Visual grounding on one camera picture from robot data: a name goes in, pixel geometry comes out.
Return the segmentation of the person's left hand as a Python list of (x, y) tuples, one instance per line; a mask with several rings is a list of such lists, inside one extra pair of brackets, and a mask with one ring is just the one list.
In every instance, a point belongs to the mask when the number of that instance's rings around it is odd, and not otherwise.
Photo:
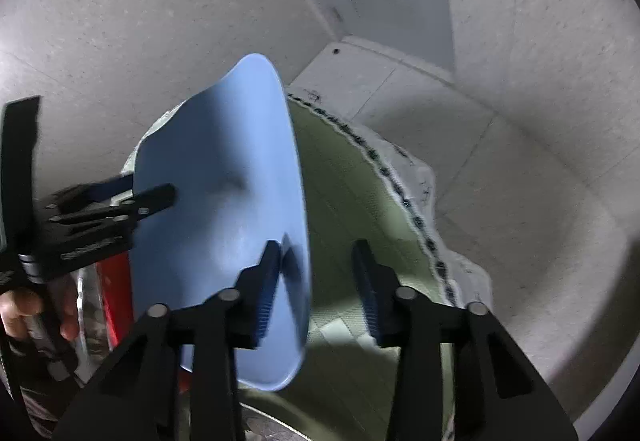
[[(75, 281), (66, 276), (50, 286), (52, 298), (60, 320), (60, 334), (73, 341), (79, 334), (77, 288)], [(28, 340), (29, 326), (43, 310), (42, 299), (28, 289), (7, 291), (1, 296), (1, 320), (8, 335), (17, 340)]]

